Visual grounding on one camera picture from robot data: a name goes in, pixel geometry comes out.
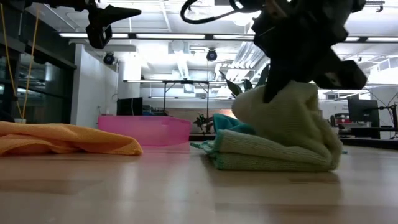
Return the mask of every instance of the security camera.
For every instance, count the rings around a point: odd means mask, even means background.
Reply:
[[[215,49],[209,49],[209,52],[207,53],[207,61],[209,62],[214,62],[215,60],[217,60],[217,53]]]
[[[104,57],[104,63],[106,65],[114,65],[116,63],[116,59],[113,56],[113,52],[107,52]]]

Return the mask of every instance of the ceiling light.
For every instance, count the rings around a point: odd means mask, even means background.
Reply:
[[[356,42],[359,40],[359,37],[347,37],[346,42]]]
[[[243,84],[243,82],[233,82],[234,84]],[[226,81],[209,81],[209,84],[226,84]]]
[[[65,38],[87,38],[86,33],[60,33]],[[112,34],[112,38],[129,38],[129,34]]]
[[[196,52],[207,52],[208,47],[204,46],[189,46],[189,50],[196,51]]]
[[[132,83],[163,83],[162,80],[124,80],[124,82],[132,82]]]
[[[112,34],[112,38],[129,38],[129,34]]]
[[[148,96],[149,99],[207,100],[206,97]],[[231,97],[209,97],[209,100],[233,100]]]
[[[369,37],[367,42],[398,42],[398,37]]]
[[[218,40],[253,40],[254,35],[214,35]]]
[[[138,39],[204,39],[204,34],[136,34]]]
[[[87,34],[85,33],[60,33],[60,36],[66,38],[87,38]]]

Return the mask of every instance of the teal cloth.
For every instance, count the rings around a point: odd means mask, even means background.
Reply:
[[[244,124],[235,118],[223,114],[213,115],[213,127],[215,133],[217,133],[218,130],[231,130],[245,134],[256,134],[256,131],[252,126]]]

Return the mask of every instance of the metal frame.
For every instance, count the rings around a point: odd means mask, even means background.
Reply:
[[[194,84],[194,83],[199,83],[200,87],[204,89],[204,91],[207,93],[207,109],[206,109],[206,118],[209,118],[209,91],[210,91],[210,83],[209,81],[191,81],[191,80],[163,80],[164,83],[164,96],[163,96],[163,112],[166,112],[166,93],[176,84]],[[172,86],[167,88],[168,83],[173,83]],[[207,85],[207,90],[201,85],[201,84],[206,84]]]

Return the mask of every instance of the leaves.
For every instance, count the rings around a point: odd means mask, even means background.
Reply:
[[[269,75],[269,64],[262,70],[261,75],[260,75],[260,79],[256,85],[256,88],[262,85],[266,84],[266,80],[268,78]]]
[[[243,80],[243,87],[244,87],[244,91],[253,89],[253,85],[251,84],[250,80],[248,80],[247,78],[245,78]]]
[[[221,75],[223,76],[223,78],[226,80],[226,84],[228,85],[228,88],[229,88],[229,90],[231,90],[232,95],[233,95],[234,97],[237,97],[239,94],[242,93],[241,87],[239,87],[239,86],[236,85],[235,83],[229,81],[229,80],[226,78],[226,75],[225,75],[222,71],[220,71],[220,74],[221,74]]]

